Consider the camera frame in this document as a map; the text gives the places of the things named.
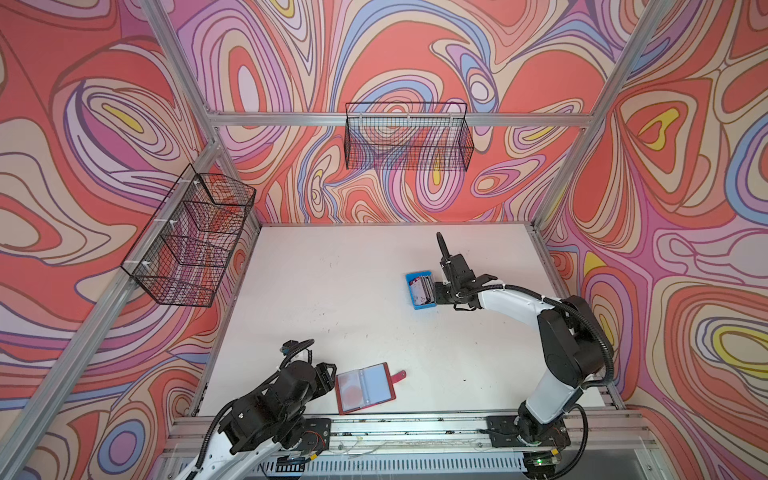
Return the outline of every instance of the wire mesh basket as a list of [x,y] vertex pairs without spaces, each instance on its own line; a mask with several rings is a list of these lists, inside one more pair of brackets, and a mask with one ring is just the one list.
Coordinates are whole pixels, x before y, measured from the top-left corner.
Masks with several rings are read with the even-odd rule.
[[135,268],[123,269],[157,303],[213,305],[255,198],[238,180],[196,173]]
[[344,160],[350,170],[463,170],[475,144],[463,102],[350,102]]

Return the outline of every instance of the black mounting plate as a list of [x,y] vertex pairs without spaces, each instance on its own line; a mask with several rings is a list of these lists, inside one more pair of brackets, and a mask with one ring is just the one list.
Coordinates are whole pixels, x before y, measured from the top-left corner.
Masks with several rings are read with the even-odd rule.
[[[328,449],[331,439],[331,419],[305,419],[304,429],[306,431],[301,435],[301,441],[294,450],[320,453]],[[322,442],[317,438],[318,435],[323,439]]]
[[[515,427],[516,415],[497,415],[485,417],[488,425],[488,436],[491,437],[491,446],[494,448],[502,447],[525,447],[525,443],[518,440],[517,427]],[[565,448],[571,444],[571,437],[568,436],[568,430],[565,429],[565,422],[559,419],[552,424],[547,432],[544,433],[539,446]]]

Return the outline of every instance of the patterned fabric backdrop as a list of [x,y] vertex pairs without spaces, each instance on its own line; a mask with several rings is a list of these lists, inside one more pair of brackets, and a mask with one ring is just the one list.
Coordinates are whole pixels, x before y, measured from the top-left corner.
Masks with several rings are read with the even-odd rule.
[[678,2],[545,239],[681,478],[768,472],[768,4]]
[[[136,5],[84,5],[0,2],[0,435],[203,146]],[[137,292],[21,478],[147,476],[252,241],[214,308]]]
[[[463,100],[476,112],[586,112],[643,5],[207,0],[170,13],[217,111],[344,111]],[[466,173],[348,172],[343,129],[229,127],[264,223],[531,220],[576,129],[473,129]]]

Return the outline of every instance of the white table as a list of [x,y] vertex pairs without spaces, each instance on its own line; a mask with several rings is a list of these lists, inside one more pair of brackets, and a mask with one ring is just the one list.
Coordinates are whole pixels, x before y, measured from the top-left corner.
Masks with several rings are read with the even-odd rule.
[[[500,313],[414,310],[406,273],[442,280],[435,233],[475,275],[554,295],[525,225],[266,227],[216,358],[199,415],[273,373],[287,340],[314,338],[315,362],[340,372],[387,362],[397,399],[361,412],[516,409],[545,370],[538,333]],[[579,401],[603,406],[597,389]],[[334,392],[308,413],[338,412]]]

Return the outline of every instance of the blue circle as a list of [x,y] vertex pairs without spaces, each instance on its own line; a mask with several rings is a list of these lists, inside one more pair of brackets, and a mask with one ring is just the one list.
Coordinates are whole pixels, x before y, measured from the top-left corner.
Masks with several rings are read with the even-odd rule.
[[[110,450],[114,441],[122,434],[128,434],[136,439],[134,451],[128,460],[123,463],[118,463],[112,459]],[[107,434],[107,438],[101,443],[98,449],[98,464],[105,472],[116,475],[118,473],[127,472],[130,470],[138,459],[141,457],[141,452],[144,450],[144,424],[138,420],[127,420],[120,425],[115,426],[111,432]]]

